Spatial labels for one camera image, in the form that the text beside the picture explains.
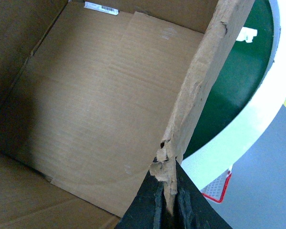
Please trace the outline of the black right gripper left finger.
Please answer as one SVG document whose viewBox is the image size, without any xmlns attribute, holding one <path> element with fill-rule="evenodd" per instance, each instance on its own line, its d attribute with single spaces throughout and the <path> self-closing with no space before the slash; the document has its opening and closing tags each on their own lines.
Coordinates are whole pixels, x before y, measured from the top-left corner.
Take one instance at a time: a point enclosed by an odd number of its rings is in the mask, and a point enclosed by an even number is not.
<svg viewBox="0 0 286 229">
<path fill-rule="evenodd" d="M 163 217 L 163 184 L 147 172 L 133 202 L 116 229 L 160 229 Z"/>
</svg>

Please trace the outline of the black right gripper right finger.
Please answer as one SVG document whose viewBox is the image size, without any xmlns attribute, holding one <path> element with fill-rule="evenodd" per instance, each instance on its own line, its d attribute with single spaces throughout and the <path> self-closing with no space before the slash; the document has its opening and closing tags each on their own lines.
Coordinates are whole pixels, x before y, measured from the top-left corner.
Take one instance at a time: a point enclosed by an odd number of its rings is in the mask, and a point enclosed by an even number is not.
<svg viewBox="0 0 286 229">
<path fill-rule="evenodd" d="M 174 207 L 176 229 L 230 229 L 200 190 L 176 162 L 177 195 Z"/>
</svg>

